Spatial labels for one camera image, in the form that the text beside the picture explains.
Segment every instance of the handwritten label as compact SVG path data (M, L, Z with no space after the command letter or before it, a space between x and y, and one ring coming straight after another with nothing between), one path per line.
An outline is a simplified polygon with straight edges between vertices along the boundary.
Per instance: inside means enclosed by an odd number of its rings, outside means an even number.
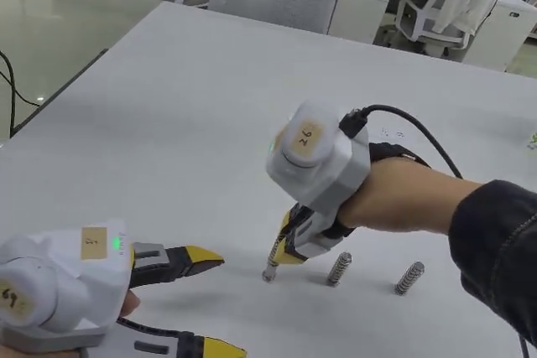
M322 132L323 126L317 122L302 122L291 143L291 150L301 157L309 157L321 139Z
M0 309L15 319L24 320L34 310L34 303L8 280L0 278Z
M81 260L106 259L108 256L107 228L87 226L82 228Z

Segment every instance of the wrist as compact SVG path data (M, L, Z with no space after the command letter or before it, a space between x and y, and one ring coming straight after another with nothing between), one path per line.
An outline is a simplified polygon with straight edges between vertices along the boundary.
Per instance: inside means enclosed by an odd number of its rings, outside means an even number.
M408 159L387 158L372 165L338 219L349 227L446 234L456 207L478 186Z

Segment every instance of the finger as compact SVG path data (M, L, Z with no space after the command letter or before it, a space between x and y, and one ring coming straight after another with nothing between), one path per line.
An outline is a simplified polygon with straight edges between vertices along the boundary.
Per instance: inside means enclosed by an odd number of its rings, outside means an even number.
M132 291L128 291L119 315L129 316L138 306L140 306L140 298L134 295Z

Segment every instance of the white plastic housing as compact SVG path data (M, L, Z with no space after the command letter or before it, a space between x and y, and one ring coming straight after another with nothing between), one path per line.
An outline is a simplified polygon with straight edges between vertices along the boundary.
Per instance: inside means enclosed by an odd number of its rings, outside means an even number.
M119 315L132 267L123 221L16 236L0 246L0 320L27 334L105 332ZM3 293L13 290L26 308L5 304Z
M368 176L368 132L355 138L339 129L339 116L307 101L273 141L267 173L294 200L329 216Z
M46 261L23 257L0 266L0 320L14 327L40 326L56 308L55 270Z

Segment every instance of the chair armrest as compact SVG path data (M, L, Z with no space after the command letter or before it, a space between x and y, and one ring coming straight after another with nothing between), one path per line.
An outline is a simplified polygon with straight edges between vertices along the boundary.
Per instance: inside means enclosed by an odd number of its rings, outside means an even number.
M419 37L421 32L423 31L423 26L425 25L425 12L416 6L414 2L411 0L399 0L399 5L397 7L397 16L395 18L395 25L397 27L401 27L401 22L403 20L404 16L404 10L406 7L409 6L414 10L416 13L416 21L414 24L414 27L412 28L412 34L410 35L411 41L416 41Z

